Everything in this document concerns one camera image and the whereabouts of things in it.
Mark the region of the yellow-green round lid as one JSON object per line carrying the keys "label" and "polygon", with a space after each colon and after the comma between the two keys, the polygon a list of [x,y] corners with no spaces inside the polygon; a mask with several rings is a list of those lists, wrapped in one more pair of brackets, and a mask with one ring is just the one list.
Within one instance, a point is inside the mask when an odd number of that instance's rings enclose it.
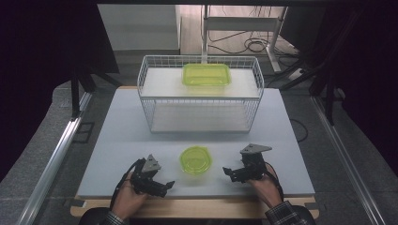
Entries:
{"label": "yellow-green round lid", "polygon": [[205,146],[195,145],[185,149],[179,156],[181,169],[188,174],[205,173],[212,164],[212,158]]}

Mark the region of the white metal desk frame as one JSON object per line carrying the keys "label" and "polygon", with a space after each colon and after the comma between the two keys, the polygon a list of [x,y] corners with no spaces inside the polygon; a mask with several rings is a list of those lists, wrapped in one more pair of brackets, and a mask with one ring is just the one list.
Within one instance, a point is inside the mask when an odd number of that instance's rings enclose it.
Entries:
{"label": "white metal desk frame", "polygon": [[268,59],[275,72],[281,72],[276,57],[276,42],[280,34],[287,7],[282,7],[277,17],[214,17],[209,14],[210,6],[204,5],[202,16],[202,51],[207,56],[209,31],[270,32],[270,41],[265,45]]}

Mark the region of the dark curtain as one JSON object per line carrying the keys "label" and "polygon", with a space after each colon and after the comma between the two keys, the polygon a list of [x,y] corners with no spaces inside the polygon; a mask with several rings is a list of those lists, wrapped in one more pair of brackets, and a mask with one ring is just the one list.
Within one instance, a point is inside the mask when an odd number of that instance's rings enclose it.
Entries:
{"label": "dark curtain", "polygon": [[117,73],[98,0],[0,0],[0,181],[22,154],[58,85]]}
{"label": "dark curtain", "polygon": [[[327,82],[344,93],[343,107],[398,176],[398,0],[360,0],[360,16],[332,66],[315,76],[310,93]],[[310,67],[334,49],[349,7],[290,7],[281,36]]]}

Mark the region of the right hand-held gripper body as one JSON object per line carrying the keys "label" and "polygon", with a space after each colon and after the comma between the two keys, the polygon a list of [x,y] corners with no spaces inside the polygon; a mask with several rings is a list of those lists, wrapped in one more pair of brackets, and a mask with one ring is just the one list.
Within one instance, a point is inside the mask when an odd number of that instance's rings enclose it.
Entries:
{"label": "right hand-held gripper body", "polygon": [[271,150],[270,146],[249,143],[240,151],[244,165],[243,181],[258,180],[266,171],[262,153]]}

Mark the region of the person's right hand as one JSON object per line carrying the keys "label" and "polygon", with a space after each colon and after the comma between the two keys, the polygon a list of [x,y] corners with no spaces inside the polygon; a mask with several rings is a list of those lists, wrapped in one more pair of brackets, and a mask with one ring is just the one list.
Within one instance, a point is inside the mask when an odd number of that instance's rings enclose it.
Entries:
{"label": "person's right hand", "polygon": [[283,202],[282,189],[276,172],[273,167],[267,163],[267,172],[263,174],[260,180],[248,180],[248,183],[254,188],[259,199],[265,203],[268,208],[273,208]]}

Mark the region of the person's left hand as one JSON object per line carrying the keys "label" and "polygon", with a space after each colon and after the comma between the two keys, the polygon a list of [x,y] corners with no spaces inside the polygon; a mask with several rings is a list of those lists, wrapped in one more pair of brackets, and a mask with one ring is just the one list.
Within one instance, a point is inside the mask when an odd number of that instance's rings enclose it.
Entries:
{"label": "person's left hand", "polygon": [[148,195],[137,194],[129,180],[125,180],[116,195],[111,211],[120,219],[131,218],[144,204]]}

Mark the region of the white wire rack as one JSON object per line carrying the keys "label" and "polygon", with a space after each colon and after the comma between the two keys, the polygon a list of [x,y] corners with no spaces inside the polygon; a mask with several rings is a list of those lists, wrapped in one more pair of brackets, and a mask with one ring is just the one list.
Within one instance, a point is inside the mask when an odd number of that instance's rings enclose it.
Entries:
{"label": "white wire rack", "polygon": [[[226,86],[187,86],[187,64],[225,64]],[[152,132],[248,132],[264,93],[253,56],[147,55],[137,80],[138,95]]]}

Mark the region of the black metal stand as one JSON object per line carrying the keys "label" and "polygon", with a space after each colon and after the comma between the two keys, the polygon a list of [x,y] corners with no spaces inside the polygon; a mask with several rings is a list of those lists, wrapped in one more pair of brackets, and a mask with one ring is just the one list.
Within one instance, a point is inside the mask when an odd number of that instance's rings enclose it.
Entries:
{"label": "black metal stand", "polygon": [[[332,10],[334,16],[337,12],[337,9]],[[329,34],[323,39],[322,44],[310,52],[309,57],[312,58],[313,63],[309,65],[310,68],[298,78],[279,87],[281,91],[286,91],[314,78],[308,92],[311,96],[318,97],[323,90],[326,90],[324,115],[332,126],[334,125],[332,112],[335,100],[335,72],[333,70],[337,60],[342,56],[344,45],[361,13],[362,10],[359,7],[353,7],[348,8],[345,15],[336,16],[336,21],[330,22],[333,26],[329,28]]]}
{"label": "black metal stand", "polygon": [[92,74],[100,77],[101,79],[112,84],[115,87],[120,87],[122,85],[122,83],[115,78],[112,78],[105,72],[101,72],[93,67],[87,67],[83,70],[74,71],[70,80],[72,106],[71,117],[73,120],[75,120],[78,117],[79,113],[82,111],[80,103],[80,87],[82,87],[85,92],[89,94],[96,91],[97,86],[94,82],[94,79],[92,78]]}

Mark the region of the aluminium rail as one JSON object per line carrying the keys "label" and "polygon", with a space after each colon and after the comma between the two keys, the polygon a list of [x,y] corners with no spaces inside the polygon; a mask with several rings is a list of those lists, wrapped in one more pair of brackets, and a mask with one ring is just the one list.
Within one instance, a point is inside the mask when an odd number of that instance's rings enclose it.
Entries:
{"label": "aluminium rail", "polygon": [[349,156],[345,145],[336,130],[335,126],[326,117],[326,110],[322,104],[322,99],[320,97],[311,97],[311,102],[313,103],[316,113],[318,114],[321,123],[323,124],[330,141],[335,149],[345,172],[353,186],[353,189],[357,193],[360,203],[369,218],[372,225],[386,225],[384,218],[382,217],[379,208],[375,202],[375,199],[365,185],[360,173],[355,166],[351,156]]}
{"label": "aluminium rail", "polygon": [[43,173],[41,174],[15,225],[32,225],[35,221],[39,209],[44,203],[50,187],[52,186],[53,181],[62,165],[64,157],[69,150],[69,146],[73,140],[73,137],[82,122],[82,117],[91,98],[91,94],[83,93],[78,103],[77,116],[69,120],[59,142],[57,143],[57,146],[55,147],[46,167],[43,170]]}

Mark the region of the square container with green lid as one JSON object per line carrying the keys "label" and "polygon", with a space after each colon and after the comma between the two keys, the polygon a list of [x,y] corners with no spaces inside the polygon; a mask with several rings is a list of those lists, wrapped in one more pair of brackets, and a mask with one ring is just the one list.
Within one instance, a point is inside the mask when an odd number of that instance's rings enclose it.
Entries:
{"label": "square container with green lid", "polygon": [[182,83],[187,86],[226,86],[231,81],[225,64],[187,64],[182,68]]}

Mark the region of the white cabinet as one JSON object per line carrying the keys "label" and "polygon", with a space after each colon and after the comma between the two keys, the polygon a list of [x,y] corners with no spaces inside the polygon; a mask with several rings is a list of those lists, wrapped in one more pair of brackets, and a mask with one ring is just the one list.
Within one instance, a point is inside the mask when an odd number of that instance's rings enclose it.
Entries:
{"label": "white cabinet", "polygon": [[176,5],[101,5],[99,13],[114,51],[180,49]]}

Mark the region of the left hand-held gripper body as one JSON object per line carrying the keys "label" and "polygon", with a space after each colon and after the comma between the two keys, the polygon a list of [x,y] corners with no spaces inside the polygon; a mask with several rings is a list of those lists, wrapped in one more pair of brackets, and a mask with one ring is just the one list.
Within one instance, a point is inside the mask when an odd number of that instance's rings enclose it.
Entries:
{"label": "left hand-held gripper body", "polygon": [[138,159],[130,177],[135,192],[146,193],[149,188],[159,188],[153,177],[160,168],[158,161],[152,155]]}

